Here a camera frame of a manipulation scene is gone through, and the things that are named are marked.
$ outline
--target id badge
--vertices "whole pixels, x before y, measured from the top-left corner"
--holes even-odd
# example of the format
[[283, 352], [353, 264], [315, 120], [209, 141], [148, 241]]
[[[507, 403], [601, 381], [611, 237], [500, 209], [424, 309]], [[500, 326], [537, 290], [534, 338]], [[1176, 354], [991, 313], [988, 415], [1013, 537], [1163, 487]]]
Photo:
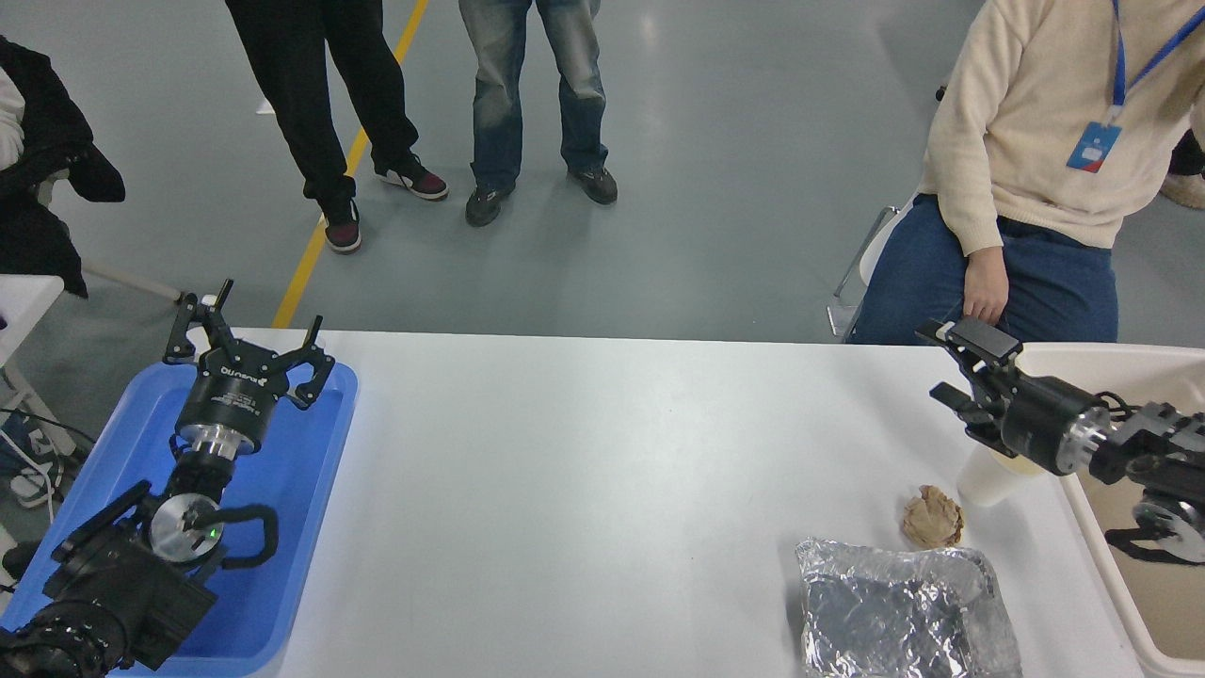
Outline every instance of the id badge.
[[1088, 126], [1083, 129], [1083, 136], [1075, 146], [1075, 152], [1068, 159], [1066, 166], [1097, 173], [1100, 171], [1100, 165], [1105, 164], [1105, 158], [1109, 155], [1109, 151], [1112, 151], [1121, 132], [1122, 128], [1119, 126], [1105, 126], [1099, 122], [1089, 122]]

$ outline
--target hand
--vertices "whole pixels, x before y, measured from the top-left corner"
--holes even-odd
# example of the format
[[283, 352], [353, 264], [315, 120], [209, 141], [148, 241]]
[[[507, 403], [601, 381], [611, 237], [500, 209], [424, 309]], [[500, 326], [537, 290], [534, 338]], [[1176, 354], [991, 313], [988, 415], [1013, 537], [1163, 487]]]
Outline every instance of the hand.
[[966, 257], [963, 282], [963, 316], [988, 324], [1000, 320], [1009, 302], [1009, 272], [1004, 269], [1004, 247], [984, 247]]

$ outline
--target gray floor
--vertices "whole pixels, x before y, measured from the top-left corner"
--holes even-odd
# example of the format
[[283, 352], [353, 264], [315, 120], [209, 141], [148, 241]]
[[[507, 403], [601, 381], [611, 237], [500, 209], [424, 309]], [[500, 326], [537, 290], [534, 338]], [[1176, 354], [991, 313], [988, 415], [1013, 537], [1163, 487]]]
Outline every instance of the gray floor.
[[[828, 343], [824, 312], [870, 220], [907, 196], [933, 93], [972, 0], [611, 0], [598, 18], [619, 181], [599, 207], [558, 157], [557, 75], [534, 16], [524, 171], [502, 216], [463, 220], [475, 60], [451, 0], [405, 60], [416, 149], [452, 187], [427, 204], [360, 171], [365, 247], [322, 254], [294, 325], [401, 331]], [[411, 0], [386, 4], [401, 35]], [[317, 222], [219, 2], [0, 7], [0, 30], [52, 55], [125, 176], [129, 199], [70, 189], [54, 210], [89, 258], [187, 289], [236, 281], [234, 324], [268, 325]], [[337, 78], [336, 128], [358, 123]], [[1159, 197], [1116, 248], [1122, 341], [1205, 347], [1203, 214]], [[174, 308], [90, 279], [18, 359], [53, 411], [99, 432], [155, 362]]]

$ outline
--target robotic arm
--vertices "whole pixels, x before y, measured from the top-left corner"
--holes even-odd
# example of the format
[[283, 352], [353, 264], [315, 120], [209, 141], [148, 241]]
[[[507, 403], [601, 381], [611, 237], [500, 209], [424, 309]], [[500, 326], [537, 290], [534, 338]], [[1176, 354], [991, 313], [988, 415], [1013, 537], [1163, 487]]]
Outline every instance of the robotic arm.
[[[301, 348], [283, 355], [235, 338], [221, 312], [231, 285], [212, 303], [184, 295], [169, 337], [166, 364], [192, 361], [193, 325], [205, 328], [211, 349], [196, 360], [176, 421], [166, 489], [155, 496], [148, 481], [135, 484], [54, 550], [61, 565], [43, 589], [53, 602], [17, 631], [0, 629], [0, 678], [96, 678], [135, 661], [158, 668], [217, 601], [205, 588], [211, 574], [255, 567], [276, 552], [276, 512], [222, 507], [222, 495], [235, 460], [259, 452], [276, 403], [308, 408], [335, 361], [315, 344], [321, 316]], [[313, 377], [290, 389], [288, 372], [304, 364]], [[228, 556], [225, 526], [255, 520], [260, 553]]]
[[946, 349], [970, 383], [970, 396], [946, 383], [929, 391], [969, 437], [1056, 476], [1087, 467], [1105, 484], [1129, 478], [1142, 487], [1138, 527], [1109, 530], [1106, 541], [1138, 560], [1205, 565], [1205, 414], [1188, 417], [1166, 403], [1131, 408], [1112, 394], [1029, 377], [1016, 366], [1021, 343], [974, 318], [930, 320], [917, 334]]

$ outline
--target jeans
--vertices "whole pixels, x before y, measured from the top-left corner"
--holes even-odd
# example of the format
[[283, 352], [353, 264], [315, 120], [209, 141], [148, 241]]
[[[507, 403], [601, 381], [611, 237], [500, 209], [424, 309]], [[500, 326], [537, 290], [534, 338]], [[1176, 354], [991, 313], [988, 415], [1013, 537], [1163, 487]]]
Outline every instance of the jeans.
[[[1117, 342], [1112, 252], [1000, 217], [1009, 301], [997, 324], [1022, 342]], [[918, 195], [888, 237], [862, 301], [853, 344], [924, 344], [925, 319], [963, 314], [966, 258], [935, 195]]]
[[477, 52], [472, 99], [472, 173], [477, 185], [515, 185], [523, 161], [519, 72], [533, 1], [560, 71], [560, 155], [571, 171], [602, 167], [600, 141], [606, 94], [599, 76], [594, 16], [599, 0], [460, 0], [460, 16]]
[[410, 157], [418, 130], [406, 117], [401, 69], [384, 41], [381, 0], [227, 0], [264, 96], [305, 177], [302, 193], [324, 213], [355, 195], [330, 117], [327, 49], [355, 116], [386, 167]]

